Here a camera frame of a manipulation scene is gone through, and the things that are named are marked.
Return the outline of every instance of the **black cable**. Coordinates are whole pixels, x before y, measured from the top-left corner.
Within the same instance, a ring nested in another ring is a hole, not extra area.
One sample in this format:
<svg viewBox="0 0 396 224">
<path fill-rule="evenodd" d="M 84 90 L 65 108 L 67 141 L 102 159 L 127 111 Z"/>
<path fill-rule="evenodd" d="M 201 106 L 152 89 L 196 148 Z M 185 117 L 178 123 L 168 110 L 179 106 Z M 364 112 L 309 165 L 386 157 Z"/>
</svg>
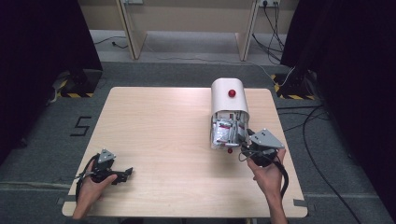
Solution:
<svg viewBox="0 0 396 224">
<path fill-rule="evenodd" d="M 279 47 L 283 51 L 283 48 L 285 47 L 285 45 L 283 44 L 282 40 L 279 37 L 279 33 L 277 32 L 277 22 L 279 21 L 279 12 L 280 12 L 279 3 L 278 2 L 274 2 L 274 4 L 276 6 L 276 8 L 275 8 L 275 13 L 276 13 L 276 16 L 275 16 L 276 36 L 277 36 L 277 41 L 278 41 Z"/>
<path fill-rule="evenodd" d="M 273 161 L 273 164 L 279 169 L 280 173 L 283 175 L 283 179 L 285 180 L 283 182 L 283 187 L 280 190 L 280 196 L 283 199 L 283 195 L 285 195 L 286 189 L 288 189 L 289 186 L 289 175 L 288 172 L 286 172 L 285 167 L 280 163 L 280 161 Z"/>
<path fill-rule="evenodd" d="M 115 47 L 119 47 L 120 49 L 126 49 L 126 48 L 128 48 L 128 45 L 127 46 L 120 46 L 120 45 L 118 45 L 116 42 L 111 42 L 111 44 L 113 45 L 113 46 L 115 46 Z"/>
<path fill-rule="evenodd" d="M 273 52 L 270 51 L 270 48 L 268 48 L 268 47 L 266 47 L 264 44 L 262 44 L 262 43 L 256 38 L 256 36 L 255 36 L 254 34 L 252 34 L 252 36 L 253 36 L 253 38 L 256 40 L 256 42 L 257 42 L 257 44 L 259 45 L 259 47 L 260 47 L 262 50 L 264 50 L 264 52 L 266 52 L 268 55 L 271 55 L 271 57 L 275 58 L 277 61 L 280 62 L 280 59 L 279 59 L 278 57 L 276 57 L 276 55 L 275 55 Z"/>
<path fill-rule="evenodd" d="M 262 42 L 260 42 L 259 40 L 257 40 L 257 38 L 256 38 L 256 36 L 255 36 L 254 34 L 252 34 L 252 36 L 253 36 L 253 38 L 256 40 L 256 42 L 257 42 L 257 44 L 258 44 L 259 46 L 261 46 L 261 47 L 263 47 L 263 48 L 265 48 L 265 49 L 270 49 L 270 50 L 272 50 L 272 51 L 279 52 L 279 53 L 282 53 L 282 52 L 283 52 L 283 51 L 280 50 L 280 49 L 271 49 L 271 48 L 268 48 L 268 47 L 265 46 Z"/>
<path fill-rule="evenodd" d="M 318 115 L 314 116 L 312 119 L 317 119 L 318 116 L 320 116 L 320 115 L 322 115 L 322 114 L 325 114 L 325 113 L 326 113 L 326 112 L 323 112 L 323 113 L 321 113 L 321 114 L 318 114 Z M 287 131 L 290 131 L 290 130 L 292 130 L 292 129 L 295 129 L 295 128 L 298 128 L 298 127 L 301 127 L 301 126 L 304 126 L 304 124 L 302 123 L 302 124 L 296 125 L 296 126 L 294 126 L 294 127 L 285 129 L 285 130 L 283 130 L 283 132 L 285 133 L 285 132 L 287 132 Z"/>
<path fill-rule="evenodd" d="M 323 112 L 321 114 L 318 114 L 315 116 L 315 119 L 330 120 L 330 119 L 321 118 L 320 115 L 322 115 L 322 114 L 327 114 L 327 113 Z M 299 113 L 299 112 L 284 112 L 284 113 L 278 113 L 278 115 L 305 115 L 305 116 L 308 116 L 308 114 Z"/>
<path fill-rule="evenodd" d="M 112 39 L 112 38 L 126 38 L 126 37 L 125 36 L 121 36 L 121 35 L 115 35 L 115 36 L 111 36 L 109 38 L 103 39 L 103 40 L 101 40 L 99 42 L 95 42 L 93 44 L 97 45 L 97 44 L 103 43 L 103 42 L 105 42 L 105 41 L 107 41 L 109 39 Z"/>
<path fill-rule="evenodd" d="M 278 43 L 280 44 L 280 45 L 282 45 L 282 47 L 284 47 L 284 45 L 283 45 L 283 42 L 280 40 L 280 38 L 279 38 L 279 35 L 278 35 L 278 33 L 277 33 L 277 21 L 278 21 L 278 18 L 279 18 L 279 7 L 277 7 L 277 5 L 276 5 L 276 17 L 275 17 L 275 19 L 276 19 L 276 24 L 275 24 L 275 27 L 274 27 L 274 25 L 272 24 L 272 22 L 271 22 L 271 20 L 270 20 L 270 18 L 269 18 L 269 16 L 268 16 L 268 14 L 267 14 L 267 11 L 265 10 L 266 9 L 266 7 L 264 7 L 263 8 L 264 9 L 264 14 L 265 14 L 265 17 L 267 18 L 267 20 L 268 20 L 268 22 L 270 23 L 270 26 L 271 26 L 271 29 L 272 29 L 272 31 L 273 31 L 273 37 L 275 37 L 275 39 L 278 41 Z"/>
<path fill-rule="evenodd" d="M 274 34 L 271 36 L 271 40 L 270 40 L 270 43 L 268 44 L 268 48 L 271 48 L 271 44 L 272 44 L 273 39 L 274 39 Z M 270 62 L 273 63 L 273 64 L 280 65 L 280 59 L 278 59 L 278 58 L 276 57 L 276 60 L 277 60 L 279 63 L 274 63 L 274 62 L 271 60 L 270 55 L 268 54 L 268 61 L 270 61 Z"/>
<path fill-rule="evenodd" d="M 287 106 L 287 107 L 278 107 L 276 110 L 282 109 L 302 109 L 302 108 L 316 108 L 322 105 L 302 105 L 302 106 Z"/>
<path fill-rule="evenodd" d="M 335 193 L 335 195 L 337 195 L 337 197 L 341 200 L 341 202 L 344 204 L 344 206 L 349 210 L 350 214 L 355 218 L 355 220 L 358 223 L 361 223 L 361 221 L 359 220 L 359 218 L 356 216 L 356 214 L 353 212 L 353 210 L 349 207 L 349 205 L 347 204 L 347 202 L 341 197 L 341 195 L 337 192 L 337 190 L 330 184 L 330 182 L 326 179 L 326 177 L 324 176 L 324 174 L 319 170 L 317 163 L 315 162 L 314 158 L 312 157 L 311 151 L 308 147 L 308 144 L 306 143 L 306 136 L 305 136 L 305 125 L 306 123 L 309 121 L 309 118 L 312 116 L 312 114 L 315 113 L 315 111 L 317 109 L 321 108 L 320 106 L 317 106 L 315 109 L 313 109 L 311 111 L 311 113 L 309 113 L 308 117 L 305 119 L 304 122 L 304 126 L 303 126 L 303 139 L 304 139 L 304 146 L 306 149 L 306 152 L 308 153 L 309 158 L 311 159 L 312 163 L 314 164 L 315 168 L 317 169 L 318 173 L 320 174 L 320 176 L 322 177 L 322 179 L 326 182 L 326 184 L 332 189 L 332 191 Z"/>
<path fill-rule="evenodd" d="M 87 163 L 87 165 L 85 165 L 84 170 L 78 175 L 76 176 L 76 178 L 78 178 L 78 182 L 76 184 L 76 202 L 78 202 L 78 196 L 79 196 L 79 190 L 81 189 L 82 186 L 82 181 L 84 180 L 85 177 L 85 173 L 87 172 L 88 166 L 90 166 L 90 163 L 94 160 L 96 160 L 96 158 L 99 157 L 99 153 L 94 155 Z"/>
</svg>

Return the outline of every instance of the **power cord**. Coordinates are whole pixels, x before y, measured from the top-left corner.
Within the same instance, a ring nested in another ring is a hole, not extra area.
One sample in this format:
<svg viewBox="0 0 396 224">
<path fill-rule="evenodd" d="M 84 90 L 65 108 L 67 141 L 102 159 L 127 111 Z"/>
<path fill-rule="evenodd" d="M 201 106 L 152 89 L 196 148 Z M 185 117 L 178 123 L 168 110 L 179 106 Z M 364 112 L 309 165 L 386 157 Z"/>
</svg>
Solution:
<svg viewBox="0 0 396 224">
<path fill-rule="evenodd" d="M 321 114 L 315 115 L 315 119 L 322 119 L 322 120 L 331 120 L 331 119 L 325 119 L 322 118 L 320 115 L 327 115 L 326 112 L 323 112 Z M 284 113 L 278 113 L 278 115 L 304 115 L 304 116 L 308 116 L 308 114 L 305 113 L 299 113 L 299 112 L 284 112 Z"/>
<path fill-rule="evenodd" d="M 344 204 L 344 206 L 349 210 L 350 214 L 355 218 L 355 220 L 358 223 L 361 223 L 361 221 L 359 220 L 359 218 L 356 216 L 356 214 L 353 212 L 353 210 L 349 207 L 349 205 L 347 204 L 347 202 L 343 199 L 343 197 L 341 197 L 341 195 L 337 192 L 337 190 L 330 184 L 330 182 L 326 179 L 326 177 L 324 176 L 324 174 L 319 170 L 317 163 L 315 162 L 314 158 L 312 157 L 311 151 L 309 149 L 309 146 L 307 144 L 306 141 L 306 135 L 305 135 L 305 127 L 306 127 L 306 123 L 309 121 L 309 119 L 311 118 L 311 116 L 315 113 L 315 111 L 317 111 L 319 108 L 321 108 L 322 105 L 317 106 L 315 109 L 313 109 L 311 111 L 311 113 L 309 113 L 308 117 L 305 119 L 304 121 L 304 125 L 303 125 L 303 139 L 304 139 L 304 146 L 306 149 L 306 152 L 308 153 L 308 156 L 310 158 L 310 160 L 312 161 L 312 163 L 315 166 L 315 169 L 318 171 L 319 175 L 322 177 L 322 179 L 326 182 L 326 184 L 332 189 L 332 191 L 335 193 L 335 195 L 337 195 L 337 197 L 341 200 L 341 202 Z"/>
<path fill-rule="evenodd" d="M 93 44 L 94 44 L 94 45 L 98 45 L 98 44 L 101 44 L 101 43 L 103 43 L 103 42 L 105 42 L 105 41 L 107 41 L 107 40 L 109 40 L 109 39 L 113 39 L 113 38 L 126 38 L 126 37 L 125 37 L 125 36 L 122 36 L 122 35 L 115 35 L 115 36 L 111 36 L 111 37 L 109 37 L 109 38 L 103 39 L 103 40 L 101 40 L 101 41 L 99 41 L 99 42 L 95 42 L 95 43 L 93 43 Z M 112 44 L 114 47 L 118 47 L 118 48 L 120 48 L 120 49 L 126 49 L 126 48 L 128 48 L 128 45 L 127 45 L 127 46 L 120 46 L 120 45 L 118 45 L 115 41 L 111 42 L 111 44 Z"/>
<path fill-rule="evenodd" d="M 275 5 L 275 14 L 276 14 L 276 17 L 275 17 L 275 25 L 273 25 L 273 23 L 271 22 L 271 20 L 270 20 L 268 14 L 267 14 L 267 11 L 266 11 L 267 5 L 268 5 L 268 2 L 267 2 L 267 1 L 263 1 L 263 10 L 264 10 L 264 14 L 265 14 L 265 17 L 267 18 L 268 22 L 270 23 L 271 29 L 272 29 L 272 31 L 273 31 L 273 35 L 272 35 L 272 37 L 271 37 L 269 46 L 266 47 L 266 46 L 264 46 L 264 44 L 260 43 L 260 42 L 257 40 L 257 38 L 256 38 L 256 36 L 255 36 L 254 34 L 253 34 L 252 36 L 253 36 L 253 38 L 256 40 L 256 42 L 257 42 L 257 44 L 259 45 L 259 47 L 262 48 L 262 49 L 267 53 L 267 55 L 268 55 L 268 60 L 269 60 L 271 63 L 273 63 L 273 64 L 279 64 L 279 63 L 280 63 L 280 59 L 279 59 L 278 57 L 276 57 L 274 53 L 271 52 L 271 50 L 274 50 L 274 49 L 271 48 L 271 45 L 272 45 L 272 42 L 273 42 L 274 38 L 277 40 L 278 45 L 279 45 L 279 48 L 280 48 L 280 50 L 276 50 L 276 51 L 278 51 L 278 52 L 283 52 L 283 48 L 285 47 L 285 45 L 283 44 L 282 40 L 281 40 L 280 37 L 279 37 L 278 30 L 277 30 L 277 23 L 278 23 L 278 20 L 279 20 L 279 4 L 278 4 L 278 2 L 274 2 L 274 5 Z M 270 56 L 271 56 L 272 58 L 274 58 L 275 60 L 277 60 L 279 63 L 273 62 L 273 60 L 271 59 Z"/>
<path fill-rule="evenodd" d="M 147 49 L 149 49 L 151 52 L 155 53 L 156 51 L 154 49 L 152 49 L 148 44 L 144 43 L 145 47 Z M 292 71 L 294 70 L 294 67 L 290 68 L 288 74 L 286 75 L 286 78 L 284 80 L 284 82 L 282 84 L 278 84 L 277 82 L 275 82 L 271 75 L 269 75 L 267 73 L 267 71 L 265 70 L 265 68 L 263 68 L 261 65 L 256 64 L 256 63 L 252 63 L 252 62 L 229 62 L 229 61 L 225 61 L 225 60 L 207 60 L 207 59 L 201 59 L 198 57 L 194 57 L 194 58 L 178 58 L 178 57 L 170 57 L 170 58 L 161 58 L 161 57 L 157 57 L 157 56 L 153 56 L 154 58 L 158 59 L 158 60 L 186 60 L 186 61 L 202 61 L 202 62 L 209 62 L 209 63 L 230 63 L 230 64 L 245 64 L 245 63 L 250 63 L 256 66 L 259 66 L 260 69 L 264 72 L 265 75 L 267 75 L 271 81 L 274 83 L 274 85 L 278 86 L 278 87 L 282 87 L 286 84 L 288 78 L 290 77 L 290 74 L 292 73 Z"/>
<path fill-rule="evenodd" d="M 326 114 L 326 112 L 323 112 L 323 113 L 321 113 L 321 114 L 315 115 L 313 118 L 309 119 L 308 121 L 313 120 L 313 119 L 323 119 L 323 118 L 320 117 L 320 115 L 323 115 L 323 114 Z M 285 133 L 285 132 L 287 132 L 287 131 L 296 129 L 296 128 L 301 127 L 301 126 L 304 126 L 304 124 L 302 123 L 302 124 L 293 126 L 293 127 L 291 127 L 291 128 L 284 129 L 283 132 Z"/>
<path fill-rule="evenodd" d="M 13 189 L 20 187 L 28 187 L 31 189 L 70 189 L 71 185 L 66 184 L 53 184 L 44 182 L 19 182 L 19 181 L 2 181 L 0 186 L 8 186 Z"/>
<path fill-rule="evenodd" d="M 284 110 L 284 109 L 302 109 L 302 108 L 316 108 L 322 105 L 302 105 L 302 106 L 286 106 L 286 107 L 278 107 L 276 110 Z"/>
</svg>

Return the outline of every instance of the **black curtain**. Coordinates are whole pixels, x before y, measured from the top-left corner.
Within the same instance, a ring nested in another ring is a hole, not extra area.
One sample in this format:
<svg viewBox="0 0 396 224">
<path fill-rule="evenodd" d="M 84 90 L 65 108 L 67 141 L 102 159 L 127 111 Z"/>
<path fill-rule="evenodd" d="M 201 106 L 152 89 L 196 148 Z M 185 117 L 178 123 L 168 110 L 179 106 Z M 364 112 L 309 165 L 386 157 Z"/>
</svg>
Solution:
<svg viewBox="0 0 396 224">
<path fill-rule="evenodd" d="M 349 151 L 394 220 L 395 7 L 395 1 L 300 0 L 282 57 L 282 64 L 317 72 Z"/>
<path fill-rule="evenodd" d="M 102 70 L 77 0 L 0 6 L 0 163 L 28 133 L 63 71 Z"/>
</svg>

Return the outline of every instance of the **wooden table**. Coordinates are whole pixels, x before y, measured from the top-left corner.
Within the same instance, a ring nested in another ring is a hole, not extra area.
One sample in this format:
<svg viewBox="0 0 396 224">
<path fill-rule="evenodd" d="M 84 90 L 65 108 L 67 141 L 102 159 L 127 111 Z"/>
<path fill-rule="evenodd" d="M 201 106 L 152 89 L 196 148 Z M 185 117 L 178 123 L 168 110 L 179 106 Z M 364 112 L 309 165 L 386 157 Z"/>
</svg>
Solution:
<svg viewBox="0 0 396 224">
<path fill-rule="evenodd" d="M 253 131 L 269 129 L 287 147 L 271 92 L 245 89 Z M 90 215 L 105 217 L 269 217 L 265 197 L 245 161 L 210 148 L 210 88 L 117 87 L 111 90 L 78 168 L 107 148 L 113 170 L 134 167 L 126 183 L 110 186 Z M 287 217 L 305 217 L 295 206 L 303 194 L 289 152 Z M 76 182 L 69 195 L 74 195 Z M 76 203 L 66 202 L 71 216 Z"/>
</svg>

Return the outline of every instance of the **floor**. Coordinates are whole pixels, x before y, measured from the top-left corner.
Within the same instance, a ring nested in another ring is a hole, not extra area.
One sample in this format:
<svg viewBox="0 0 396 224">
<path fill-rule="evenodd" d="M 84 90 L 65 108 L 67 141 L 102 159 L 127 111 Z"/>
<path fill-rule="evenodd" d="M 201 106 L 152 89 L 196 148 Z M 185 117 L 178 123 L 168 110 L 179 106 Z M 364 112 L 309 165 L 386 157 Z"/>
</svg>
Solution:
<svg viewBox="0 0 396 224">
<path fill-rule="evenodd" d="M 279 64 L 274 58 L 269 58 L 253 38 L 247 60 L 241 62 L 235 35 L 229 33 L 148 32 L 138 60 L 133 60 L 125 48 L 127 41 L 123 31 L 91 30 L 91 35 L 101 62 Z M 256 37 L 265 46 L 271 43 L 271 48 L 279 50 L 278 43 L 274 39 L 271 41 L 272 35 L 257 34 Z M 286 36 L 279 37 L 284 43 Z"/>
</svg>

